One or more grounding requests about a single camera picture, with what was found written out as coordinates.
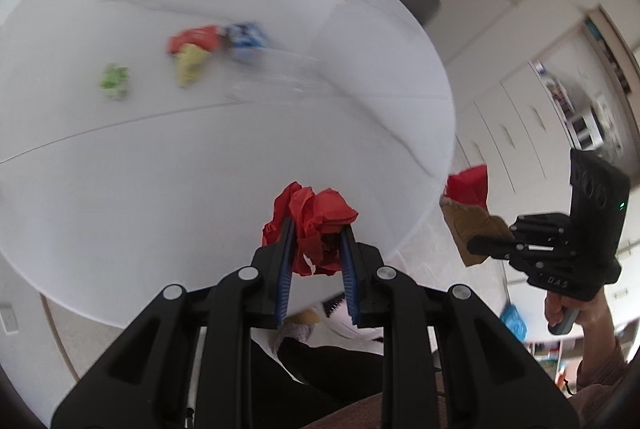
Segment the person's right hand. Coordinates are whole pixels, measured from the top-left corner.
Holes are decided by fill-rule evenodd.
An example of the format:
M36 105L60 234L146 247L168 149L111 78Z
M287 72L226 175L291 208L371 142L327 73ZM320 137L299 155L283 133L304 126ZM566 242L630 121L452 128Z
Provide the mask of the person's right hand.
M585 343L595 342L597 345L615 343L615 328L604 289L590 301L579 301L548 291L544 301L544 315L552 327L559 326L565 314L575 310L575 323L582 327Z

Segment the person's right forearm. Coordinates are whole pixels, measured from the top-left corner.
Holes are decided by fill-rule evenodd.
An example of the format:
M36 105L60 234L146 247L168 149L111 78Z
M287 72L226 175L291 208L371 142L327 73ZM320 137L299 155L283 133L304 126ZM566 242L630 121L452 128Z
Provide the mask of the person's right forearm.
M628 367L615 336L602 338L596 333L586 333L584 354L577 371L577 389L615 386L625 377Z

